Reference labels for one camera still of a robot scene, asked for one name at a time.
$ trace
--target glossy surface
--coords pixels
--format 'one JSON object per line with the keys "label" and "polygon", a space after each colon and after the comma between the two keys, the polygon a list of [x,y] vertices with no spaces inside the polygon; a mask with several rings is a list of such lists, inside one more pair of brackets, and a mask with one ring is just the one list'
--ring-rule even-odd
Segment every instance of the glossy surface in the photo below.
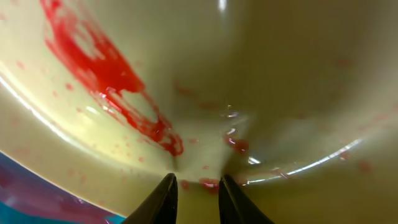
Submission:
{"label": "glossy surface", "polygon": [[229,173],[276,223],[398,222],[395,1],[0,6],[0,149],[49,182],[127,216],[174,172],[177,221],[218,223]]}

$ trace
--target red stain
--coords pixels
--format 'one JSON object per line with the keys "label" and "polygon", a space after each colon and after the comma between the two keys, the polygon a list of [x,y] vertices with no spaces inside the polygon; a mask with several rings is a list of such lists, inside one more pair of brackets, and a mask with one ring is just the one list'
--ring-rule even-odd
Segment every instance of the red stain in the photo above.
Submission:
{"label": "red stain", "polygon": [[195,93],[192,90],[182,87],[177,80],[174,81],[174,88],[177,91],[177,93],[182,96],[189,96],[189,97],[195,96]]}
{"label": "red stain", "polygon": [[370,162],[368,161],[364,161],[364,160],[360,160],[358,162],[358,168],[362,173],[370,173],[372,171],[372,164],[370,164]]}
{"label": "red stain", "polygon": [[229,145],[240,155],[243,155],[249,149],[249,143],[246,140],[235,139],[228,135],[225,137],[224,140],[227,145]]}
{"label": "red stain", "polygon": [[218,189],[220,187],[219,180],[217,179],[209,179],[209,178],[201,178],[199,179],[199,183],[202,184],[203,188],[209,191],[211,194],[217,194]]}
{"label": "red stain", "polygon": [[195,143],[198,143],[198,142],[199,142],[199,140],[198,140],[198,139],[195,139],[195,138],[190,138],[190,139],[188,139],[188,141],[189,141],[189,143],[191,143],[191,144],[195,144]]}
{"label": "red stain", "polygon": [[219,103],[212,103],[212,102],[199,103],[198,106],[203,110],[218,110],[221,108]]}
{"label": "red stain", "polygon": [[21,61],[17,61],[16,63],[17,63],[18,68],[25,70],[25,65]]}
{"label": "red stain", "polygon": [[350,157],[351,157],[351,153],[349,153],[348,151],[344,151],[344,152],[340,153],[340,159],[347,160]]}
{"label": "red stain", "polygon": [[68,169],[68,170],[67,170],[67,175],[68,175],[69,177],[75,175],[75,170],[72,169],[72,168],[71,168],[71,169]]}
{"label": "red stain", "polygon": [[0,21],[7,21],[7,17],[3,13],[0,13]]}
{"label": "red stain", "polygon": [[[171,155],[181,155],[183,145],[180,136],[147,94],[145,84],[100,27],[91,20],[87,11],[79,6],[85,17],[81,20],[62,0],[40,2],[53,30],[53,39],[46,38],[45,43],[98,104],[102,106],[98,100],[100,97],[110,108],[122,114],[131,127],[152,139]],[[75,37],[85,41],[93,55],[87,55],[76,43]],[[122,91],[140,94],[157,114],[157,121],[150,121],[133,107],[124,99]],[[106,111],[117,119],[109,110]]]}
{"label": "red stain", "polygon": [[67,88],[67,90],[70,90],[70,91],[73,91],[73,90],[75,89],[75,88],[73,87],[73,85],[70,84],[70,83],[65,84],[65,87]]}
{"label": "red stain", "polygon": [[182,189],[189,190],[189,182],[187,180],[181,180],[180,185]]}

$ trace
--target red smear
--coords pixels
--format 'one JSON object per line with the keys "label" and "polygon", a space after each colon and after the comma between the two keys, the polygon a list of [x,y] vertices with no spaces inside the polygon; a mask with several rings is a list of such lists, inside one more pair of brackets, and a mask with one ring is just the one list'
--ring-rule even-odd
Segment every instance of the red smear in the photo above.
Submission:
{"label": "red smear", "polygon": [[192,90],[182,87],[177,80],[174,81],[174,88],[178,94],[182,96],[194,97],[195,93]]}
{"label": "red smear", "polygon": [[71,168],[71,169],[68,169],[68,170],[67,170],[67,175],[68,175],[69,177],[75,175],[75,170],[72,169],[72,168]]}
{"label": "red smear", "polygon": [[209,179],[209,178],[201,178],[199,179],[199,183],[202,184],[203,188],[209,191],[211,194],[217,194],[220,180],[217,179]]}
{"label": "red smear", "polygon": [[65,84],[65,87],[67,88],[67,90],[70,90],[70,91],[73,91],[73,90],[75,89],[75,88],[73,87],[73,85],[70,84],[70,83]]}
{"label": "red smear", "polygon": [[199,140],[195,139],[195,138],[190,138],[190,139],[188,139],[188,141],[189,141],[189,143],[192,143],[192,144],[195,144],[195,143],[199,142]]}
{"label": "red smear", "polygon": [[186,180],[181,180],[180,182],[182,189],[189,190],[189,182]]}
{"label": "red smear", "polygon": [[16,63],[17,63],[18,68],[25,70],[25,65],[22,62],[17,61]]}
{"label": "red smear", "polygon": [[246,140],[235,139],[228,135],[225,137],[224,140],[227,145],[229,145],[240,155],[243,155],[249,149],[249,143]]}
{"label": "red smear", "polygon": [[[53,39],[46,38],[45,43],[97,100],[100,107],[102,103],[98,98],[104,99],[108,107],[122,114],[132,128],[146,135],[171,155],[181,155],[183,145],[179,135],[145,92],[144,83],[103,31],[90,19],[87,11],[80,6],[85,15],[83,21],[62,0],[40,2],[53,31]],[[76,37],[85,41],[90,51],[97,55],[87,55],[75,41]],[[122,91],[140,94],[157,114],[157,121],[150,121],[141,114],[123,98]],[[117,119],[109,110],[106,111]]]}
{"label": "red smear", "polygon": [[349,153],[348,151],[344,151],[344,152],[340,153],[340,158],[344,159],[344,160],[349,159],[350,156],[351,156],[351,153]]}
{"label": "red smear", "polygon": [[218,103],[200,103],[198,106],[203,110],[217,110],[221,108]]}
{"label": "red smear", "polygon": [[7,21],[7,17],[3,13],[0,13],[0,21]]}
{"label": "red smear", "polygon": [[372,165],[370,164],[370,162],[361,160],[358,162],[358,168],[362,173],[370,173],[372,171]]}

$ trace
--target red droplet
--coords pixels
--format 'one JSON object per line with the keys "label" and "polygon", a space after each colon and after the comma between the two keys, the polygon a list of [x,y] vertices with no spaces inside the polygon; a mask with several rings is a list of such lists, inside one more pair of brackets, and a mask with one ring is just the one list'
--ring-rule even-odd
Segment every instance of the red droplet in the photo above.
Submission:
{"label": "red droplet", "polygon": [[195,139],[195,138],[190,138],[190,139],[188,139],[188,141],[189,141],[189,143],[191,143],[191,144],[195,144],[195,143],[198,143],[198,142],[199,142],[199,140],[198,140],[198,139]]}
{"label": "red droplet", "polygon": [[227,136],[225,138],[226,143],[238,152],[240,155],[243,155],[249,149],[249,143],[243,139],[234,139],[231,136]]}
{"label": "red droplet", "polygon": [[70,84],[70,83],[65,84],[65,87],[67,88],[67,90],[70,90],[70,91],[73,91],[73,90],[75,89],[75,88],[73,87],[73,85]]}
{"label": "red droplet", "polygon": [[180,184],[182,189],[189,190],[189,182],[187,180],[181,180]]}
{"label": "red droplet", "polygon": [[177,93],[182,96],[189,96],[189,97],[195,96],[192,90],[182,87],[177,80],[174,81],[174,88],[177,91]]}
{"label": "red droplet", "polygon": [[360,160],[358,162],[358,167],[361,172],[366,173],[366,174],[370,173],[373,169],[372,164],[370,164],[370,162],[367,162],[364,160]]}
{"label": "red droplet", "polygon": [[211,194],[217,194],[218,189],[220,187],[219,180],[217,179],[209,179],[209,178],[201,178],[199,179],[199,183],[202,184],[203,188],[209,191]]}
{"label": "red droplet", "polygon": [[75,175],[75,170],[74,169],[72,169],[72,168],[69,168],[68,170],[67,170],[67,175],[68,176],[73,176],[73,175]]}
{"label": "red droplet", "polygon": [[203,110],[217,110],[220,109],[221,106],[218,103],[207,102],[207,103],[199,103],[199,108]]}
{"label": "red droplet", "polygon": [[340,153],[340,159],[347,160],[347,159],[349,159],[350,156],[351,156],[351,153],[349,153],[348,151],[344,151],[344,152]]}
{"label": "red droplet", "polygon": [[18,68],[25,70],[25,65],[21,61],[17,61],[16,63],[17,63]]}

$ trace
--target black prong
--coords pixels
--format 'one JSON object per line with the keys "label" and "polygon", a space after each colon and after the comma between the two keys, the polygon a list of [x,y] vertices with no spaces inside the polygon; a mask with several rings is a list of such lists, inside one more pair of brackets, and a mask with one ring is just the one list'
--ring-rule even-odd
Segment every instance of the black prong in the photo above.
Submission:
{"label": "black prong", "polygon": [[229,175],[221,178],[218,192],[221,224],[274,224],[243,193]]}
{"label": "black prong", "polygon": [[155,190],[128,216],[124,224],[175,224],[178,185],[174,174],[167,174]]}

